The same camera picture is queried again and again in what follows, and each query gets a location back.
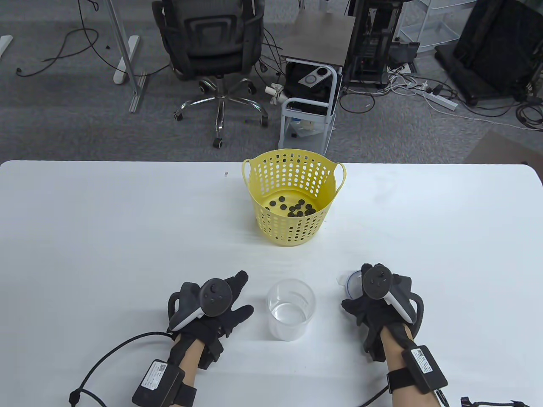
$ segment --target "yellow basket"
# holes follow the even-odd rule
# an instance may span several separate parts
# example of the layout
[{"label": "yellow basket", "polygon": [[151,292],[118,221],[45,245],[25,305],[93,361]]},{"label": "yellow basket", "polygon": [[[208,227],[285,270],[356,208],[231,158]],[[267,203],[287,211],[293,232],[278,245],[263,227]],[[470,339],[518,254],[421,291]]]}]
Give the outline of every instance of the yellow basket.
[{"label": "yellow basket", "polygon": [[[247,164],[249,179],[245,174]],[[337,165],[315,152],[293,149],[269,151],[245,160],[243,180],[251,194],[260,230],[282,246],[296,246],[310,240],[345,183],[347,171],[339,164],[343,168],[343,181],[336,189]],[[304,215],[289,217],[291,207],[296,214],[302,211]]]}]

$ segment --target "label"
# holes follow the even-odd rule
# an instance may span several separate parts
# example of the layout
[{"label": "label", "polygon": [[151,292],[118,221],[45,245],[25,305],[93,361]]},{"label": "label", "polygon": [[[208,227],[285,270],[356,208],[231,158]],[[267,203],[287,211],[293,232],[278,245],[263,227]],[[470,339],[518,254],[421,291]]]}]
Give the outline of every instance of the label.
[{"label": "label", "polygon": [[155,390],[159,386],[160,379],[162,379],[166,366],[166,363],[155,360],[141,382],[142,387],[149,390]]},{"label": "label", "polygon": [[411,350],[413,357],[415,358],[416,364],[419,365],[419,368],[424,374],[432,372],[432,367],[428,363],[428,359],[424,356],[420,348]]}]

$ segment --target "black office chair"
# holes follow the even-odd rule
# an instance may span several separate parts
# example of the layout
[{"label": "black office chair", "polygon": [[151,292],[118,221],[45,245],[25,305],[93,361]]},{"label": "black office chair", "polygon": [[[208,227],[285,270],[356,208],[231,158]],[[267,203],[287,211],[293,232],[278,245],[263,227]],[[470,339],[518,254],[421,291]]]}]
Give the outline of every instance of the black office chair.
[{"label": "black office chair", "polygon": [[[256,93],[250,79],[244,78],[226,89],[224,75],[247,75],[260,58],[264,36],[264,0],[162,0],[153,2],[153,15],[170,65],[181,79],[200,78],[200,91],[206,96],[183,103],[174,113],[183,119],[188,106],[218,101],[216,138],[213,146],[223,145],[224,105],[227,100],[249,105],[261,112],[261,125],[268,126],[268,114],[257,102],[233,96],[246,85]],[[217,78],[214,83],[207,76]]]}]

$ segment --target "floor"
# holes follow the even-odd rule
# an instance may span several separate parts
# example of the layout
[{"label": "floor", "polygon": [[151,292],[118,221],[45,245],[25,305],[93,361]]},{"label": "floor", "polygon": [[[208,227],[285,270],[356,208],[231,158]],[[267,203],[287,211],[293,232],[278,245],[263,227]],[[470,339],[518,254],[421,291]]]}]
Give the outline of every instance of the floor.
[{"label": "floor", "polygon": [[[116,65],[118,51],[105,10],[95,13],[82,0],[86,24],[100,32],[96,49]],[[331,0],[331,10],[343,13],[345,1]],[[15,70],[31,73],[54,56],[64,35],[78,28],[74,0],[25,3],[4,0],[0,4],[0,34],[14,41],[0,61],[0,163],[7,160],[129,160],[129,161],[241,161],[277,147],[280,109],[271,106],[263,92],[255,97],[270,114],[269,127],[260,128],[259,115],[244,106],[226,109],[225,144],[211,147],[216,109],[204,105],[187,110],[176,122],[173,111],[183,101],[198,96],[196,82],[180,82],[168,69],[148,80],[138,113],[128,113],[128,84],[113,83],[113,70],[88,50],[58,61],[31,78],[18,78]],[[127,33],[142,37],[136,70],[151,72],[167,61],[149,2],[119,0]],[[316,3],[308,1],[309,8]],[[280,45],[296,15],[295,1],[267,0],[266,27]],[[417,18],[415,13],[409,18]],[[453,23],[456,16],[448,16]],[[86,46],[83,33],[72,36],[65,52]],[[418,56],[424,76],[446,80],[432,52]],[[254,81],[259,89],[262,83]],[[272,76],[264,76],[267,82]],[[229,80],[236,80],[235,75]],[[345,106],[359,110],[367,97],[351,96]],[[474,117],[461,106],[457,114]],[[496,119],[520,125],[512,112]],[[336,130],[327,156],[342,162],[460,163],[489,130],[543,152],[541,133],[449,117],[432,111],[419,97],[390,94],[378,98],[364,115],[337,110]]]}]

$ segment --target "black glove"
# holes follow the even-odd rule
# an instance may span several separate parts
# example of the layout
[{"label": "black glove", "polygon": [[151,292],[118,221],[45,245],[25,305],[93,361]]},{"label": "black glove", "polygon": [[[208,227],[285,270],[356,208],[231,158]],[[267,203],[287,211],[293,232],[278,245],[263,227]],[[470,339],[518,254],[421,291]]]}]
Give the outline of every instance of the black glove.
[{"label": "black glove", "polygon": [[[238,299],[239,293],[248,279],[247,273],[240,271],[234,277],[225,280],[232,290],[232,304]],[[249,318],[254,310],[251,305],[245,305],[232,311],[231,305],[229,309],[219,316],[209,317],[204,315],[178,331],[182,338],[199,339],[206,345],[198,367],[207,369],[211,362],[217,361],[223,351],[218,339],[223,335],[228,338],[232,330]]]},{"label": "black glove", "polygon": [[[371,264],[364,264],[361,268],[362,277],[372,267]],[[373,360],[384,362],[386,358],[381,331],[387,325],[405,323],[404,319],[385,300],[373,300],[366,294],[356,300],[343,300],[341,306],[356,317],[356,325],[364,324],[369,328],[368,336],[364,341],[364,351],[369,353]]]}]

